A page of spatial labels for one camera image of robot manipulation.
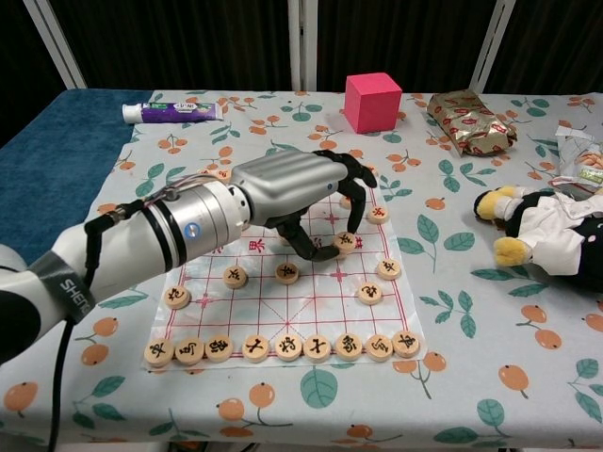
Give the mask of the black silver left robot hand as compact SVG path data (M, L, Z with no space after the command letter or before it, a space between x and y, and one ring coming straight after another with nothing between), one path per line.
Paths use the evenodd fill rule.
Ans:
M246 195L250 223L274 229L304 260L325 262L339 255L335 245L317 247L302 216L337 192L350 199L347 231L355 233L365 212L366 189L377 186L372 170L348 153L281 151L237 165L231 184Z

